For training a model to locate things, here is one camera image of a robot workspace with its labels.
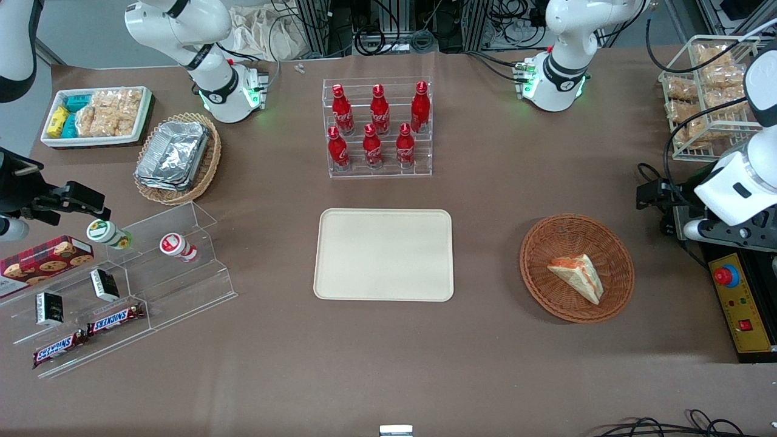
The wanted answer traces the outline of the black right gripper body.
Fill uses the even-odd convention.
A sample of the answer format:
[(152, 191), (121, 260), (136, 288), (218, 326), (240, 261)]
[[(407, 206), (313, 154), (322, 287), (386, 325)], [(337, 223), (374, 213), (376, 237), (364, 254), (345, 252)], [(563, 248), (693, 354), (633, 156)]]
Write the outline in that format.
[(41, 174), (44, 165), (7, 149), (1, 149), (1, 154), (1, 213), (18, 219), (22, 209), (47, 194), (47, 183)]

